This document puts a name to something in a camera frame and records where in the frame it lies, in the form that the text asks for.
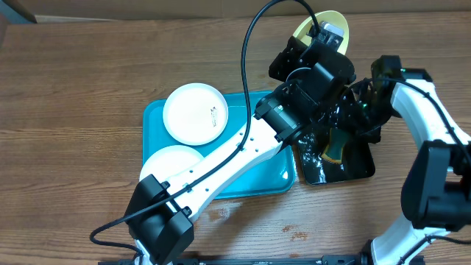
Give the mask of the yellow plate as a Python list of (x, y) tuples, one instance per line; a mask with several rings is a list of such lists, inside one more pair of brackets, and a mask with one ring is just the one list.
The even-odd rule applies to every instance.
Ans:
[[(315, 14), (321, 28), (325, 28), (332, 33), (343, 37), (342, 42), (337, 48), (337, 52), (346, 54), (350, 40), (350, 29), (346, 18), (335, 10), (327, 10)], [(313, 23), (312, 17), (308, 16), (294, 31), (293, 37), (297, 38), (305, 45), (311, 43), (312, 37), (307, 36)]]

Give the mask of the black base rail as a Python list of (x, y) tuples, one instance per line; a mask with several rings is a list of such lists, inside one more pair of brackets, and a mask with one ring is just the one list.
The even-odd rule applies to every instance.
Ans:
[(274, 259), (177, 259), (173, 265), (360, 265), (366, 264), (358, 255), (324, 255), (321, 258)]

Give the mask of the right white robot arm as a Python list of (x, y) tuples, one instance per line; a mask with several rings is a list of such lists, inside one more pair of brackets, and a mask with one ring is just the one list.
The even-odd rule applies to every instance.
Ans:
[(326, 114), (334, 132), (325, 158), (337, 157), (348, 140), (368, 141), (391, 116), (403, 119), (418, 149), (402, 187), (402, 213), (346, 264), (423, 264), (419, 253), (435, 241), (470, 243), (449, 236), (470, 224), (470, 136), (440, 102), (425, 69), (373, 70)]

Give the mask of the white plate rear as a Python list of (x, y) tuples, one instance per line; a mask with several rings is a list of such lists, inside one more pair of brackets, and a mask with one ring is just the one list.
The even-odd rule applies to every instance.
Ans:
[(205, 83), (188, 83), (174, 90), (163, 106), (163, 124), (172, 138), (199, 146), (217, 139), (228, 122), (222, 94)]

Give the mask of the black water tray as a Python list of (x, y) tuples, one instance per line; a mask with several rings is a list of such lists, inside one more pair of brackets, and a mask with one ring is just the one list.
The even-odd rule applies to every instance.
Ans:
[(349, 133), (319, 124), (297, 141), (302, 174), (310, 185), (371, 177), (375, 164), (369, 144)]

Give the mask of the yellow green sponge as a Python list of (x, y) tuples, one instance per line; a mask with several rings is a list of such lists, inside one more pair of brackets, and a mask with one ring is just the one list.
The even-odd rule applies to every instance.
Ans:
[(341, 164), (344, 147), (349, 139), (348, 132), (332, 128), (329, 133), (329, 142), (321, 154), (321, 158), (330, 163)]

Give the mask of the white plate front with stain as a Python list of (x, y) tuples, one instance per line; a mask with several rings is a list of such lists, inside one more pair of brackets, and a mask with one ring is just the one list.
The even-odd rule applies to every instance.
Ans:
[(189, 146), (173, 145), (162, 148), (144, 163), (139, 180), (153, 175), (160, 182), (199, 163), (204, 157)]

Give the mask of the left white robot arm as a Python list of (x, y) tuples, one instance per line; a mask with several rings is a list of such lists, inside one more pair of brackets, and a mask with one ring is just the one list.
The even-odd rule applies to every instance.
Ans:
[(126, 209), (139, 264), (169, 264), (194, 240), (194, 223), (226, 187), (292, 145), (327, 117), (355, 78), (343, 51), (316, 39), (290, 38), (270, 65), (282, 81), (249, 112), (249, 121), (203, 160), (172, 176), (158, 166), (137, 184)]

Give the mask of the teal plastic tray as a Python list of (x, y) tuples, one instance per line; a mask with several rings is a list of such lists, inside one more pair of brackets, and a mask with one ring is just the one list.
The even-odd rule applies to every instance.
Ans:
[[(143, 165), (155, 152), (173, 145), (189, 146), (205, 158), (232, 137), (246, 121), (244, 95), (225, 94), (224, 98), (229, 110), (227, 125), (216, 140), (200, 146), (189, 146), (172, 138), (163, 124), (163, 106), (166, 101), (161, 99), (150, 103), (143, 115)], [(287, 147), (273, 158), (244, 173), (216, 198), (231, 199), (283, 193), (293, 186), (296, 176), (293, 152)]]

